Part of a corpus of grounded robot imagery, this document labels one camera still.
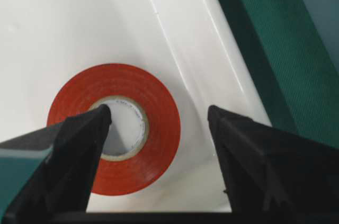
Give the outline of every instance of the white surface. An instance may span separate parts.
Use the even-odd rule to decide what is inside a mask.
[[[101,104],[110,108],[112,120],[101,158],[122,161],[135,156],[148,137],[149,125],[145,111],[132,99],[119,95],[96,101],[90,110]]]
[[[92,194],[88,211],[229,211],[207,123],[216,104],[269,124],[217,0],[0,0],[0,140],[41,128],[59,89],[94,65],[145,69],[181,117],[174,161],[151,186]]]

